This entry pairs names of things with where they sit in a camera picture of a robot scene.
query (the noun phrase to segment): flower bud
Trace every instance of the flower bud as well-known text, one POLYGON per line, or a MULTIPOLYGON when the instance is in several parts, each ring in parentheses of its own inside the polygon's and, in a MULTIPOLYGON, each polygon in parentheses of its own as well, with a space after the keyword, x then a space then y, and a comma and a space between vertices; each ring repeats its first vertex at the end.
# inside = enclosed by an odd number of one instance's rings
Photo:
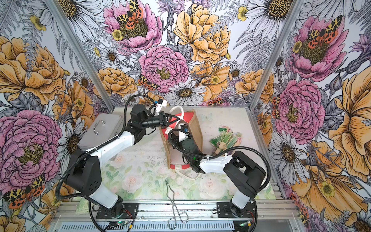
POLYGON ((330 94, 334 94, 335 91, 338 91, 342 87, 342 81, 340 74, 338 74, 332 81, 330 82, 330 94))

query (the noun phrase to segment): daisy center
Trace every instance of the daisy center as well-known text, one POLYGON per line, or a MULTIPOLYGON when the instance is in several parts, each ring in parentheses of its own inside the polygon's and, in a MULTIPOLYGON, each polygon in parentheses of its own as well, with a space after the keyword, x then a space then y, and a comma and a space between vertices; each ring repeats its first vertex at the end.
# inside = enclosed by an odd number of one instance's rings
POLYGON ((179 96, 181 96, 182 98, 189 97, 189 96, 191 96, 191 94, 192 94, 192 90, 191 89, 181 89, 179 91, 179 96))
POLYGON ((18 160, 24 164, 26 164, 28 161, 32 161, 34 164, 37 164, 44 155, 44 149, 39 144, 24 147, 23 150, 24 155, 19 157, 18 160))
POLYGON ((135 23, 134 28, 128 29, 126 26, 121 26, 120 30, 122 32, 121 35, 126 39, 137 36, 145 37, 148 32, 148 26, 144 22, 144 19, 139 19, 138 23, 135 23))
POLYGON ((294 162, 295 154, 292 148, 289 145, 284 145, 282 148, 282 153, 285 159, 289 162, 294 162))
POLYGON ((168 72, 165 68, 157 69, 157 74, 160 75, 161 80, 167 80, 170 78, 170 72, 168 72))
POLYGON ((72 0, 58 0, 58 1, 63 9, 63 12, 67 17, 71 18, 76 15, 77 8, 72 0))
POLYGON ((87 79, 82 79, 82 80, 81 80, 81 85, 84 86, 85 88, 87 88, 88 85, 89 85, 88 80, 87 80, 87 79))
POLYGON ((354 223, 354 227, 357 229, 359 232, 371 232, 371 227, 370 225, 365 222, 362 219, 357 219, 357 221, 354 223))
POLYGON ((296 122, 296 120, 299 118, 297 112, 298 108, 294 108, 291 103, 291 105, 289 105, 289 112, 286 114, 290 122, 296 122))
POLYGON ((268 13, 273 17, 286 17, 292 0, 272 0, 269 3, 268 13))
POLYGON ((68 153, 72 154, 77 150, 77 144, 79 143, 79 141, 80 139, 77 135, 71 136, 67 145, 68 153))
POLYGON ((116 59, 116 55, 114 53, 109 53, 108 58, 109 60, 114 61, 116 59))
POLYGON ((240 72, 238 70, 234 70, 234 71, 232 71, 231 75, 234 78, 234 77, 240 75, 240 72))

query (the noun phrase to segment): bundle of paper strips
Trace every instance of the bundle of paper strips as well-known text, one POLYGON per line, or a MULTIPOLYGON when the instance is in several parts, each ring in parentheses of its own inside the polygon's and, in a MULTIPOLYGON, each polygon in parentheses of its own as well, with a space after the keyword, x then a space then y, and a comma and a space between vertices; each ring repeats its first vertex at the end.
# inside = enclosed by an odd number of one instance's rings
POLYGON ((233 133, 233 131, 227 126, 219 127, 219 132, 219 136, 210 140, 210 143, 215 149, 213 154, 219 154, 228 148, 239 146, 241 144, 241 133, 233 133))

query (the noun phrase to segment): small yellow flower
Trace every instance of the small yellow flower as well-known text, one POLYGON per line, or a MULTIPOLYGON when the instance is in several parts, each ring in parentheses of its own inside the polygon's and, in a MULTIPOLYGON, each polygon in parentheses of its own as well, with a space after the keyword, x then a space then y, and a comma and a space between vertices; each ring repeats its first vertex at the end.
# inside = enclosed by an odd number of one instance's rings
POLYGON ((115 29, 112 32, 112 36, 114 37, 115 40, 120 41, 123 39, 122 32, 120 30, 115 29))
POLYGON ((36 29, 46 31, 45 25, 40 23, 40 18, 36 17, 35 15, 30 16, 31 22, 35 25, 36 29))
POLYGON ((218 76, 211 76, 210 82, 215 85, 219 82, 219 80, 220 80, 220 78, 218 76))
POLYGON ((95 52, 95 54, 97 55, 97 56, 101 56, 101 52, 98 50, 98 48, 97 47, 94 47, 94 52, 95 52))
POLYGON ((292 48, 292 51, 294 53, 298 53, 300 48, 303 46, 303 43, 299 40, 294 44, 294 47, 292 48))
POLYGON ((77 105, 77 107, 79 107, 79 108, 84 106, 84 102, 82 101, 81 98, 76 99, 74 104, 77 105))
POLYGON ((240 8, 238 8, 238 19, 241 19, 241 21, 245 21, 247 19, 247 17, 245 16, 245 14, 248 12, 249 10, 247 9, 246 6, 240 6, 240 8))
POLYGON ((326 181, 322 182, 321 192, 326 197, 333 197, 335 196, 335 188, 332 184, 328 184, 326 181))
POLYGON ((64 72, 65 72, 65 75, 66 75, 66 76, 71 75, 71 73, 70 73, 68 70, 64 70, 64 72))

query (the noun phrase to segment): vent grille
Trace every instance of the vent grille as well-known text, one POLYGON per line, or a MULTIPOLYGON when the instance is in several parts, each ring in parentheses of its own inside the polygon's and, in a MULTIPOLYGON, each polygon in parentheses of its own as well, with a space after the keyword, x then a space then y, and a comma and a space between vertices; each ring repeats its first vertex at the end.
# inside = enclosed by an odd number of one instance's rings
MULTIPOLYGON (((98 222, 98 224, 105 228, 108 222, 98 222)), ((128 225, 118 225, 107 232, 127 231, 128 225)), ((232 231, 234 230, 233 221, 218 220, 218 221, 189 221, 185 224, 177 222, 177 227, 173 231, 232 231)), ((135 221, 132 232, 144 231, 169 231, 167 222, 138 222, 135 221)), ((63 222, 58 232, 99 232, 92 222, 63 222)))

